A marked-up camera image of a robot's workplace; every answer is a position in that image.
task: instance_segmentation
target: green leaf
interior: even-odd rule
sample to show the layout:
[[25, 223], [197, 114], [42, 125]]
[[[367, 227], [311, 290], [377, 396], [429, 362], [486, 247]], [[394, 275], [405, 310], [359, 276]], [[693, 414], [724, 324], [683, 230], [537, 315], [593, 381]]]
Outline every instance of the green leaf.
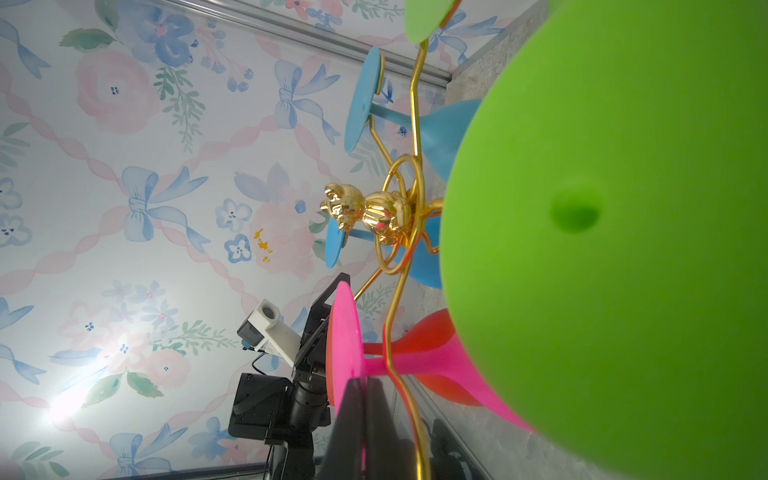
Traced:
[[128, 385], [136, 390], [141, 396], [146, 396], [151, 399], [163, 396], [163, 393], [157, 389], [154, 383], [149, 380], [149, 377], [140, 373], [128, 372]]
[[351, 174], [354, 174], [355, 172], [357, 172], [357, 171], [360, 171], [360, 169], [361, 169], [361, 168], [362, 168], [362, 166], [365, 164], [365, 162], [366, 162], [365, 160], [361, 160], [361, 161], [360, 161], [360, 163], [358, 163], [357, 165], [355, 165], [354, 167], [352, 167], [352, 170], [350, 170], [349, 172], [350, 172]]
[[0, 151], [0, 164], [8, 165], [9, 167], [17, 167], [16, 160], [10, 158], [8, 154]]
[[37, 458], [37, 457], [39, 457], [40, 455], [42, 455], [44, 453], [48, 453], [48, 451], [50, 451], [50, 450], [51, 450], [51, 447], [43, 447], [41, 449], [37, 449], [33, 453], [29, 454], [29, 457], [25, 458], [25, 461]]
[[321, 259], [323, 262], [326, 261], [325, 240], [315, 240], [315, 243], [312, 244], [312, 251], [315, 253], [315, 257]]
[[58, 43], [60, 47], [73, 47], [77, 51], [88, 53], [105, 48], [114, 41], [111, 35], [98, 28], [77, 28], [70, 31]]
[[27, 125], [29, 125], [28, 121], [20, 121], [17, 124], [9, 125], [8, 128], [6, 128], [4, 132], [2, 132], [2, 136], [10, 137], [11, 135], [21, 130], [22, 128], [26, 127]]
[[118, 29], [118, 3], [117, 0], [95, 0], [96, 15], [102, 22], [115, 31]]
[[58, 464], [56, 462], [49, 462], [48, 464], [51, 466], [51, 470], [53, 470], [53, 472], [56, 475], [58, 475], [58, 476], [60, 476], [62, 478], [69, 476], [69, 471], [66, 468], [64, 468], [64, 466], [62, 466], [62, 465], [60, 465], [60, 464]]
[[48, 452], [42, 457], [40, 457], [40, 462], [45, 462], [46, 460], [50, 460], [51, 458], [54, 458], [56, 455], [61, 455], [64, 453], [64, 450], [54, 450], [53, 452]]
[[310, 222], [310, 233], [320, 233], [325, 230], [326, 225], [328, 225], [327, 218], [322, 223]]
[[30, 453], [34, 452], [37, 447], [40, 446], [40, 442], [26, 442], [22, 443], [16, 450], [13, 451], [11, 454], [11, 461], [15, 462], [16, 460], [19, 460], [21, 457], [25, 457], [29, 455]]
[[85, 407], [96, 405], [117, 393], [120, 389], [120, 377], [122, 376], [122, 373], [105, 376], [103, 379], [96, 382], [85, 396], [85, 402], [83, 402], [81, 408], [84, 409]]
[[10, 138], [10, 137], [0, 137], [0, 140], [9, 143], [11, 145], [15, 145], [17, 147], [31, 147], [30, 144], [23, 140], [19, 140], [18, 138]]

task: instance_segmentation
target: camera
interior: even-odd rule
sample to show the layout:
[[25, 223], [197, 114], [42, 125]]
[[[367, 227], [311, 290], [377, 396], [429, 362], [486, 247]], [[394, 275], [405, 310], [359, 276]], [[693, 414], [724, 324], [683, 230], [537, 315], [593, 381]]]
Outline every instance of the camera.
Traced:
[[273, 450], [268, 462], [273, 478], [299, 480], [315, 475], [312, 432], [330, 425], [326, 388], [326, 341], [331, 306], [326, 301], [340, 273], [310, 307], [302, 335], [280, 321], [280, 309], [267, 300], [248, 316], [237, 334], [244, 348], [280, 355], [293, 367], [293, 378], [243, 373], [227, 429], [237, 438], [263, 440]]

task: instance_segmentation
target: wall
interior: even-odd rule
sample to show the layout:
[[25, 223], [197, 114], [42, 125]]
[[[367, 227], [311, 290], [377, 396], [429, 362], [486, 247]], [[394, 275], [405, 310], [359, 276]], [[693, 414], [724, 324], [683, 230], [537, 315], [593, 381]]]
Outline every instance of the wall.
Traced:
[[[244, 0], [375, 47], [416, 58], [406, 38], [406, 0]], [[501, 34], [535, 0], [465, 0], [429, 39], [427, 63], [454, 71]]]
[[[350, 241], [325, 268], [317, 213], [326, 183], [383, 180], [370, 138], [343, 151], [359, 66], [131, 0], [0, 13], [0, 478], [263, 461], [226, 433], [253, 371], [236, 328], [268, 298], [301, 329], [339, 271], [354, 287], [376, 265]], [[406, 80], [387, 85], [376, 100], [407, 112]], [[423, 88], [422, 109], [443, 93]], [[366, 341], [394, 282], [359, 303]], [[418, 320], [407, 295], [396, 336]]]

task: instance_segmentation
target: gold bear figurine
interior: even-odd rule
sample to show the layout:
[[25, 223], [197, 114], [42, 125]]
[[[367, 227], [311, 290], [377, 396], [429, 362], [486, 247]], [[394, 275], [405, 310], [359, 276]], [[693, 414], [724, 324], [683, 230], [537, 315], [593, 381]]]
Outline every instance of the gold bear figurine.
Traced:
[[398, 193], [375, 192], [364, 197], [352, 185], [326, 185], [320, 209], [329, 214], [339, 229], [349, 232], [358, 220], [378, 235], [382, 245], [394, 245], [412, 226], [411, 207]]

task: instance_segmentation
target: pink flower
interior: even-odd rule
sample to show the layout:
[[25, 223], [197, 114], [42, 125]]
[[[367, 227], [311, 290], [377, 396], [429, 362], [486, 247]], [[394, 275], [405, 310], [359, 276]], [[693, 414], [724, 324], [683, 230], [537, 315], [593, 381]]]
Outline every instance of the pink flower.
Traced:
[[257, 265], [269, 273], [291, 272], [305, 280], [314, 270], [315, 243], [307, 218], [291, 201], [266, 204], [257, 210], [250, 225], [251, 250]]
[[106, 305], [93, 308], [75, 302], [69, 309], [67, 321], [58, 328], [62, 336], [71, 339], [72, 348], [85, 351], [101, 345], [113, 334], [110, 309]]
[[78, 105], [103, 130], [130, 135], [144, 129], [160, 100], [144, 66], [112, 49], [85, 55], [74, 73]]
[[266, 461], [268, 448], [264, 446], [263, 442], [249, 439], [224, 439], [219, 441], [219, 445], [227, 449], [221, 456], [224, 465], [230, 462], [234, 462], [236, 465], [245, 465], [248, 463], [248, 457], [254, 451], [257, 452], [257, 455], [252, 463]]
[[98, 358], [107, 366], [110, 375], [140, 370], [145, 361], [145, 350], [149, 339], [145, 333], [134, 333], [121, 328], [101, 346]]
[[147, 357], [144, 372], [156, 386], [174, 389], [182, 386], [192, 370], [189, 360], [173, 350], [158, 350]]
[[312, 4], [307, 0], [286, 0], [286, 8], [294, 8], [299, 18], [306, 21], [310, 16], [306, 13], [305, 8], [311, 7]]

